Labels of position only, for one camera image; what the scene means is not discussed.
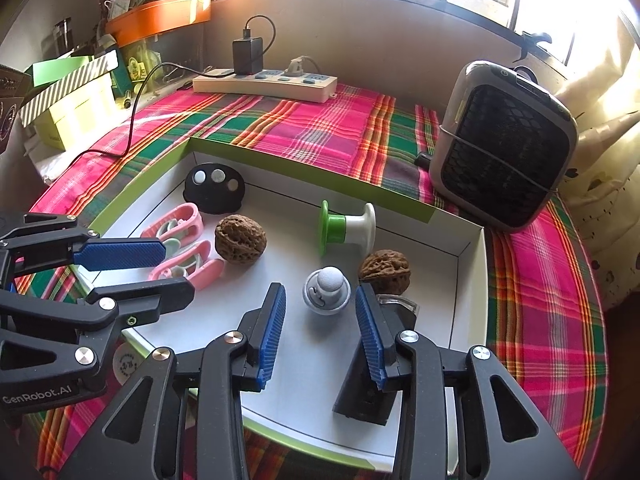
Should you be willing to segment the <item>black rectangular shaver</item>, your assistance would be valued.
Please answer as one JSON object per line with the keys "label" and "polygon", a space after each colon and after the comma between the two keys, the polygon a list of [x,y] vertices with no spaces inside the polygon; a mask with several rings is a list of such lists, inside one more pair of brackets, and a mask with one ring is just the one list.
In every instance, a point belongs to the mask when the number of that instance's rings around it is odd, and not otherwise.
{"label": "black rectangular shaver", "polygon": [[[379,294],[376,298],[382,308],[390,309],[398,316],[403,330],[413,330],[416,327],[420,307],[415,302],[403,296],[389,294]],[[334,413],[360,422],[385,426],[395,399],[396,393],[378,390],[371,379],[360,342],[333,405]]]}

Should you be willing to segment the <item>brown walnut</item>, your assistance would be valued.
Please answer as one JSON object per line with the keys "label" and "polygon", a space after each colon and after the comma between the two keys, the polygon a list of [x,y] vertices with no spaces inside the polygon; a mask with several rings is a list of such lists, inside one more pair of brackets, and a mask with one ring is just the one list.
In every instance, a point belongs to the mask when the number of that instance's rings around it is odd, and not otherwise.
{"label": "brown walnut", "polygon": [[360,283],[369,283],[377,295],[402,295],[410,285],[410,278],[407,257],[393,249],[371,252],[358,269]]}
{"label": "brown walnut", "polygon": [[267,247],[267,234],[255,220],[230,214],[215,228],[215,249],[228,263],[253,264]]}

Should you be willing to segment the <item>green white spool stopper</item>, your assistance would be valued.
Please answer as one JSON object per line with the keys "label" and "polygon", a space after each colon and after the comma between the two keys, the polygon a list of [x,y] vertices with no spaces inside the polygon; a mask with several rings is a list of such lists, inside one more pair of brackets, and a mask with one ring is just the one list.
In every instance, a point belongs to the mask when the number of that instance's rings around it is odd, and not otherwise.
{"label": "green white spool stopper", "polygon": [[322,200],[319,217],[319,252],[324,256],[329,244],[357,245],[363,255],[373,252],[376,235],[374,205],[365,203],[362,214],[332,214]]}

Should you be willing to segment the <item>black oval three-button remote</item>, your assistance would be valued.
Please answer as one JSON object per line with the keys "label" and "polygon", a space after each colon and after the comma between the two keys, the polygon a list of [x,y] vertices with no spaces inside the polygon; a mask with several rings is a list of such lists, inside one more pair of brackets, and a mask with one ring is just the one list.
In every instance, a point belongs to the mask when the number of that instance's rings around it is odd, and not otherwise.
{"label": "black oval three-button remote", "polygon": [[238,170],[216,162],[196,165],[184,180],[182,192],[204,214],[234,214],[245,195],[245,181]]}

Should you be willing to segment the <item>pink cable winder clip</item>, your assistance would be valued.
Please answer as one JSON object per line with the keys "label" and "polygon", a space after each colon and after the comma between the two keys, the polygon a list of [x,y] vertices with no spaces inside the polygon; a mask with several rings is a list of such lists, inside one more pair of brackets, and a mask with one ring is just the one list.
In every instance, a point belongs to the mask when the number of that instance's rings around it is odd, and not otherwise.
{"label": "pink cable winder clip", "polygon": [[160,240],[165,246],[166,256],[169,257],[186,249],[203,231],[204,223],[198,206],[194,203],[183,203],[147,226],[140,236]]}

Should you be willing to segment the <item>cream round disc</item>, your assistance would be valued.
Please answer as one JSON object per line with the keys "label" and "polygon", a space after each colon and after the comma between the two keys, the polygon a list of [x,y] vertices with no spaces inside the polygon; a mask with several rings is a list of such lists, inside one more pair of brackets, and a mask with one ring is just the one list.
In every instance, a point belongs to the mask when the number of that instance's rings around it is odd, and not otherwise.
{"label": "cream round disc", "polygon": [[119,385],[123,385],[143,361],[144,357],[129,342],[122,341],[112,359],[112,370]]}

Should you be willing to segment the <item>white shallow box green rim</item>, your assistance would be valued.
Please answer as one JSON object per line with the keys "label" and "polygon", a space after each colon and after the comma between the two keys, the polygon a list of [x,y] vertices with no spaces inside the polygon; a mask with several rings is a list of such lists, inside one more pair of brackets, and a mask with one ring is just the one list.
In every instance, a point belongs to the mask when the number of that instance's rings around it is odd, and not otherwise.
{"label": "white shallow box green rim", "polygon": [[355,281],[362,253],[355,245],[319,247],[320,206],[361,214],[372,204],[375,245],[402,252],[411,280],[406,297],[419,308],[416,330],[444,348],[466,350],[486,339],[488,278],[485,232],[447,211],[385,188],[248,148],[202,139],[177,145],[138,174],[90,222],[105,237],[137,236],[182,202],[188,173],[203,162],[239,171],[246,192],[241,211],[265,230],[265,252],[251,266],[227,266],[182,311],[128,330],[142,351],[186,352],[239,325],[258,308],[272,283],[286,292],[276,364],[260,393],[242,397],[251,430],[299,451],[358,468],[390,471],[399,416],[385,425],[334,412],[360,338],[353,306],[323,315],[305,304],[308,275],[336,266]]}

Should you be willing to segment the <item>striped box lid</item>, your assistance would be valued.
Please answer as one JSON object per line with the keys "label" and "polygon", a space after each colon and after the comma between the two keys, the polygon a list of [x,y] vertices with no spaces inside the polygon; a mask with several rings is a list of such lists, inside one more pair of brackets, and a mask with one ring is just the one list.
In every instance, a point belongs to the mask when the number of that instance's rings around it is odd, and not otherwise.
{"label": "striped box lid", "polygon": [[85,86],[89,82],[108,75],[118,67],[116,51],[107,52],[93,61],[80,66],[77,70],[50,84],[47,89],[38,93],[34,98],[22,106],[20,110],[21,122],[24,127],[30,125],[37,117],[53,104]]}

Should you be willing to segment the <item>plaid pink green cloth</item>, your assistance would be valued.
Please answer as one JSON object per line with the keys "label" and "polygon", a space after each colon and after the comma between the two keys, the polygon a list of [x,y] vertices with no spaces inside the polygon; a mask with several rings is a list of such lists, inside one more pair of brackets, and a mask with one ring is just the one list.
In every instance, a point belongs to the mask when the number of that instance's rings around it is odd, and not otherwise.
{"label": "plaid pink green cloth", "polygon": [[[206,139],[297,160],[445,208],[414,164],[434,148],[434,110],[343,84],[323,104],[174,90],[111,131],[35,201],[90,223],[154,159]],[[589,259],[560,200],[525,230],[485,233],[489,347],[547,417],[582,474],[602,434],[608,356]]]}

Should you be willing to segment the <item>dark wooden clock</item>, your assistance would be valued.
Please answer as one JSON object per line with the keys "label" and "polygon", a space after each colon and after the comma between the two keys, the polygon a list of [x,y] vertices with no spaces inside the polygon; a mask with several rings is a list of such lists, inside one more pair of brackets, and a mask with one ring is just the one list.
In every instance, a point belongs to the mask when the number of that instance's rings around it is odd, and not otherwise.
{"label": "dark wooden clock", "polygon": [[29,74],[0,65],[0,154],[8,147],[17,112],[30,88]]}

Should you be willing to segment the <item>beige power strip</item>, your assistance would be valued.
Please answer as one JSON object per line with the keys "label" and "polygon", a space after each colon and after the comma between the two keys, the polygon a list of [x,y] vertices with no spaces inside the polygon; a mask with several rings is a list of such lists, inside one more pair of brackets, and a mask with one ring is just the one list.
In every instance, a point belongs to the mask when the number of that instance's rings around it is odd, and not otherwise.
{"label": "beige power strip", "polygon": [[286,76],[282,70],[262,70],[254,75],[220,75],[222,70],[211,70],[192,81],[196,93],[231,93],[249,96],[324,103],[337,89],[337,78],[313,73]]}

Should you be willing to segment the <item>black charger adapter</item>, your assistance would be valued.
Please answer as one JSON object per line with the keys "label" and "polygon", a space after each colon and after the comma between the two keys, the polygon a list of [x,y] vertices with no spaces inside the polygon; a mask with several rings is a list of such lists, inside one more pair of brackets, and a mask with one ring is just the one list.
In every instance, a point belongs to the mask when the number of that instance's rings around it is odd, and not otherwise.
{"label": "black charger adapter", "polygon": [[233,70],[237,75],[253,75],[264,68],[262,37],[255,37],[249,28],[242,30],[242,37],[232,41]]}

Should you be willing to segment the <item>orange tray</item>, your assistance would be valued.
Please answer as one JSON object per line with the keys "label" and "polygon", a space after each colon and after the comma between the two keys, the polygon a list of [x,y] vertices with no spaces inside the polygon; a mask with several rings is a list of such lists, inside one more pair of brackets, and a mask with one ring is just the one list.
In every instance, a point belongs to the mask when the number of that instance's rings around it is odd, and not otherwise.
{"label": "orange tray", "polygon": [[212,0],[154,0],[105,24],[105,32],[126,47],[142,39],[210,20]]}

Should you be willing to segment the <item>cream heart pattern curtain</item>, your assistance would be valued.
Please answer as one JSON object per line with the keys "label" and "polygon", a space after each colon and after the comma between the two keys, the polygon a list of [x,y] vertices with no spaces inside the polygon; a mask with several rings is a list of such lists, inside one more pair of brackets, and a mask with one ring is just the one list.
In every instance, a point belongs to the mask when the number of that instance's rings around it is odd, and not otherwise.
{"label": "cream heart pattern curtain", "polygon": [[559,192],[610,310],[639,289],[639,36],[626,18],[599,30],[555,96],[578,125]]}

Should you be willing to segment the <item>small white plug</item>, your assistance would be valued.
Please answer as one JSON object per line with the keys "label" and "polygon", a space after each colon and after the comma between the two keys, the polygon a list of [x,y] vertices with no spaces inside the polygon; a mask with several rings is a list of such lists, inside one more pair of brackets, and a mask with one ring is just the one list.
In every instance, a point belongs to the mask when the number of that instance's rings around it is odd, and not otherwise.
{"label": "small white plug", "polygon": [[305,73],[304,71],[305,57],[303,55],[297,58],[292,58],[288,68],[284,71],[285,77],[301,77]]}

